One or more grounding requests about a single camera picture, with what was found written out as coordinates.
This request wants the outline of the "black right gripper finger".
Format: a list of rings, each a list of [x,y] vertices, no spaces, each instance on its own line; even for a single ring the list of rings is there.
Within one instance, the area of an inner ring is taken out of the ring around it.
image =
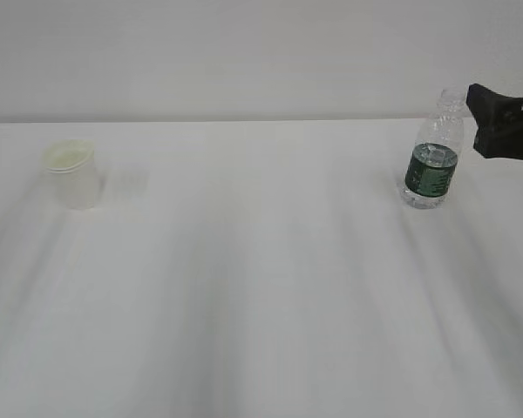
[[[478,130],[473,148],[484,158],[523,160],[523,98],[471,84],[466,95]]]

